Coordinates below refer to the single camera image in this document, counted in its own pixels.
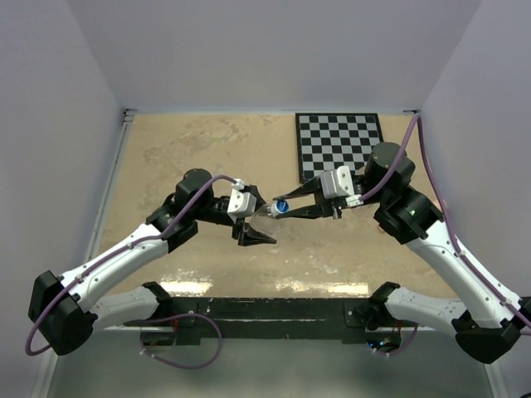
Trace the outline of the clear round plastic bottle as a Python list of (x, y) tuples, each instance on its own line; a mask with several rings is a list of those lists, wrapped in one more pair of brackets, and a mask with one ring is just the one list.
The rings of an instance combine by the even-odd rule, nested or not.
[(282, 204), (278, 201), (262, 205), (249, 221), (251, 228), (265, 235), (274, 235), (281, 228), (280, 219), (277, 216), (282, 211)]

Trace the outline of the blue bottle cap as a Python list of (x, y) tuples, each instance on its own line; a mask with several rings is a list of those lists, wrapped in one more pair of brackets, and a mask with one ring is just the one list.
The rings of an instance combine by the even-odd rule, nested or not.
[(270, 214), (276, 218), (290, 210), (289, 203), (285, 200), (275, 201), (270, 206)]

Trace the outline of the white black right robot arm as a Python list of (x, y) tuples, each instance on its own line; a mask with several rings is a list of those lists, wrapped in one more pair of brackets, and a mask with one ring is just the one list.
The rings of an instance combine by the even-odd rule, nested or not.
[(284, 209), (282, 218), (339, 218), (342, 211), (376, 203), (374, 219), (384, 232), (405, 245), (435, 270), (456, 294), (438, 299), (386, 282), (358, 310), (367, 328), (392, 321), (426, 326), (453, 337), (470, 357), (491, 364), (523, 335), (530, 320), (530, 299), (500, 283), (451, 235), (446, 217), (410, 184), (415, 163), (396, 143), (380, 143), (362, 174), (348, 167), (322, 172), (294, 191), (287, 201), (308, 195), (315, 203)]

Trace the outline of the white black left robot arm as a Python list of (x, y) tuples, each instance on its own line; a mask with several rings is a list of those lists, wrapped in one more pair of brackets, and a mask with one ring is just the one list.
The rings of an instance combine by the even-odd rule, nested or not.
[(187, 171), (163, 204), (119, 244), (63, 274), (40, 274), (34, 281), (28, 309), (32, 328), (25, 343), (26, 354), (41, 354), (32, 348), (36, 334), (46, 340), (46, 350), (62, 356), (114, 324), (144, 319), (153, 325), (165, 324), (171, 318), (172, 305), (158, 284), (112, 297), (106, 294), (143, 266), (193, 238), (199, 221), (231, 227), (239, 245), (266, 242), (246, 223), (246, 218), (266, 204), (258, 188), (230, 178), (230, 194), (216, 197), (212, 185), (221, 179), (201, 168)]

